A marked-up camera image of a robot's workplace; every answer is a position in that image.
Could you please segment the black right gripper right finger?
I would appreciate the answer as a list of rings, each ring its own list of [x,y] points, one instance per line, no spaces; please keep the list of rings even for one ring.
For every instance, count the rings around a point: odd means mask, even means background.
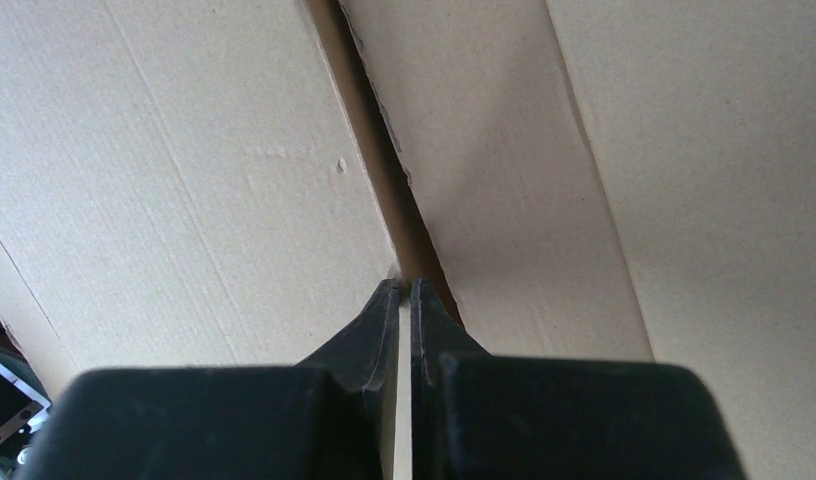
[[[417,479],[742,479],[717,404],[670,364],[494,356],[411,297]]]

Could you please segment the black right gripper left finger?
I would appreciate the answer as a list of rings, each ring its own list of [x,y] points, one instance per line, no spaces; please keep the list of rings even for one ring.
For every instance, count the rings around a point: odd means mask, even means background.
[[[21,479],[388,479],[399,285],[294,365],[95,370],[55,403]]]

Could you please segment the brown cardboard box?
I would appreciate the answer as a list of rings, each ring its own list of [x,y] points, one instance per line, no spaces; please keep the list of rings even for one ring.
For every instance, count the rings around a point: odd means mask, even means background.
[[[288,363],[397,270],[317,1],[0,1],[0,318],[46,392]]]

